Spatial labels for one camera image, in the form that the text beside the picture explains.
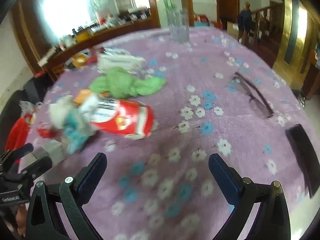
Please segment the white medicine box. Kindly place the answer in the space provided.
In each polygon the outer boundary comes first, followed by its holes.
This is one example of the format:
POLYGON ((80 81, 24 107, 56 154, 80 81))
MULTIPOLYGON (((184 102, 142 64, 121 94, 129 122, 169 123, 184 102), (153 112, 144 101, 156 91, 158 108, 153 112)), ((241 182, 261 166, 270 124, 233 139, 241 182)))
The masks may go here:
POLYGON ((143 57, 133 56, 127 50, 104 48, 103 52, 98 54, 97 69, 105 73, 110 68, 121 67, 134 74, 141 70, 144 62, 146 60, 143 57))

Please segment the red plastic basket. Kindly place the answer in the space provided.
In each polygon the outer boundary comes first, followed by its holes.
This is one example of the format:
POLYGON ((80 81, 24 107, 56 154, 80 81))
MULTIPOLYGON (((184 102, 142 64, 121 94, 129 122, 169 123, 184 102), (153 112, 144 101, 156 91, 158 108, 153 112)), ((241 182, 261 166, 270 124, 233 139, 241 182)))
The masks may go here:
POLYGON ((5 144, 5 152, 17 150, 25 145, 32 118, 31 114, 25 114, 14 123, 5 144))

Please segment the black rectangular case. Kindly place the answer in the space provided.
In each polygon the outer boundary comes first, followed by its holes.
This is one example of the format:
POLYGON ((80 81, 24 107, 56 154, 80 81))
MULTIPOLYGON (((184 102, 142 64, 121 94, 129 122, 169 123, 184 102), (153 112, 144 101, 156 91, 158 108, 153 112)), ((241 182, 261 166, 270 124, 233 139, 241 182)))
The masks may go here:
POLYGON ((316 151, 301 124, 286 129, 285 133, 303 173, 309 197, 312 198, 319 189, 320 166, 316 151))

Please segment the teal snack wrapper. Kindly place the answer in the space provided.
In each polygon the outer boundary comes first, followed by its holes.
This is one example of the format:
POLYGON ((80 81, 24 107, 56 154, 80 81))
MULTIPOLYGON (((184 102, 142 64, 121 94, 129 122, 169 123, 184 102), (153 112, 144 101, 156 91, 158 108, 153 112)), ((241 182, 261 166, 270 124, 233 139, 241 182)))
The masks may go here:
POLYGON ((67 141, 66 150, 69 155, 84 148, 88 139, 97 132, 77 109, 71 109, 68 112, 63 121, 62 130, 62 137, 67 141))

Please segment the black framed eyeglasses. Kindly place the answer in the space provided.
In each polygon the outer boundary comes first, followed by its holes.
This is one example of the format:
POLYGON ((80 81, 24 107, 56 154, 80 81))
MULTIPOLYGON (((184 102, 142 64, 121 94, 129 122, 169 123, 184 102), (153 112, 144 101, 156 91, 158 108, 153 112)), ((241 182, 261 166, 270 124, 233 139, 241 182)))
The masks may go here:
POLYGON ((240 72, 235 72, 232 78, 232 84, 243 96, 244 100, 261 119, 269 119, 274 116, 274 111, 268 101, 256 85, 243 76, 240 72))

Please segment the green knitted cloth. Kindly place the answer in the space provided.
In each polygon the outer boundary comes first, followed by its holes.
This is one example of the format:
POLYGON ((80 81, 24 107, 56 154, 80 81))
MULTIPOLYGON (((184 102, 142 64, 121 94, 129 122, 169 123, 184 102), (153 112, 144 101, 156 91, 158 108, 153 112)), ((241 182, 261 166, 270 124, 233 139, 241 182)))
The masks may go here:
POLYGON ((105 93, 116 99, 149 96, 159 92, 165 86, 166 80, 161 77, 140 79, 131 75, 121 67, 108 69, 105 74, 96 77, 89 85, 93 93, 105 93))

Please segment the red white wet wipe pack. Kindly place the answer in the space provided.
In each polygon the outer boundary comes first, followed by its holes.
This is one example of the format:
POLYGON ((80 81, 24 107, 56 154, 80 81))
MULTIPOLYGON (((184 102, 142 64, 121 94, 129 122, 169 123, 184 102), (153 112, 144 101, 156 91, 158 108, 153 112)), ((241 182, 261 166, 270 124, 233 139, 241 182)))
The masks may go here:
POLYGON ((132 100, 91 94, 79 107, 84 119, 94 128, 132 140, 151 135, 154 121, 150 106, 132 100))

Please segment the orange box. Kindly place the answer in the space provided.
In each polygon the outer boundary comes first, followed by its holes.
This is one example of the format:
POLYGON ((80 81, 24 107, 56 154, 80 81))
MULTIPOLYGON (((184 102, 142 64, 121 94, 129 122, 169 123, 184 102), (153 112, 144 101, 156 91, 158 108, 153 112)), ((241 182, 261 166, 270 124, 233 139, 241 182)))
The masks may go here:
POLYGON ((89 89, 80 90, 79 94, 75 96, 73 102, 76 105, 81 105, 84 103, 89 103, 91 105, 96 105, 102 97, 106 97, 109 92, 95 93, 89 89))

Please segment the red wrapper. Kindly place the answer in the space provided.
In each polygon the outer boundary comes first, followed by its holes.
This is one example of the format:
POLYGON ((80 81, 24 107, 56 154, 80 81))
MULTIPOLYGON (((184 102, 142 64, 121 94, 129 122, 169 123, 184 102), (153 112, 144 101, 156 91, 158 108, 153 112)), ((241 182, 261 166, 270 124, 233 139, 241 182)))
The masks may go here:
POLYGON ((44 139, 58 139, 61 137, 61 132, 59 129, 55 128, 48 123, 40 123, 37 127, 37 133, 41 138, 44 139))

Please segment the wooden brick counter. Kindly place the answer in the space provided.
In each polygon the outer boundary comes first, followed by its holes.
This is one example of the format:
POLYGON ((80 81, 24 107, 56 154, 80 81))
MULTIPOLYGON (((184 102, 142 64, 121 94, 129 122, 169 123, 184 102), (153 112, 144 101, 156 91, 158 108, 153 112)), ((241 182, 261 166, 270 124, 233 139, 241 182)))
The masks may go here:
POLYGON ((44 65, 44 71, 47 72, 51 80, 55 82, 63 73, 65 62, 80 51, 87 48, 92 48, 100 43, 122 35, 126 35, 128 33, 159 27, 160 22, 158 17, 150 16, 146 19, 138 19, 134 23, 125 23, 124 25, 118 25, 110 29, 104 29, 95 33, 94 35, 91 35, 88 39, 67 48, 64 51, 55 53, 55 55, 51 57, 44 65))

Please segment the purple floral tablecloth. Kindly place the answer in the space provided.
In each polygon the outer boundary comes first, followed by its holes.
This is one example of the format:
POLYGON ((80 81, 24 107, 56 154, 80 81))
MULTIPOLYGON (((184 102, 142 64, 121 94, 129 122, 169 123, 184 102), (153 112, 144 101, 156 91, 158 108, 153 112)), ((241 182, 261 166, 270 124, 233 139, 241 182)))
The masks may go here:
POLYGON ((290 212, 308 199, 285 130, 301 124, 313 142, 317 135, 285 80, 258 55, 214 28, 191 29, 185 44, 160 29, 106 46, 143 57, 141 77, 166 80, 159 92, 138 98, 154 111, 151 135, 100 132, 43 176, 60 182, 106 154, 107 169, 84 206, 103 239, 212 239, 232 211, 209 171, 212 153, 256 183, 279 181, 290 212), (252 111, 232 84, 235 72, 256 85, 274 116, 252 111))

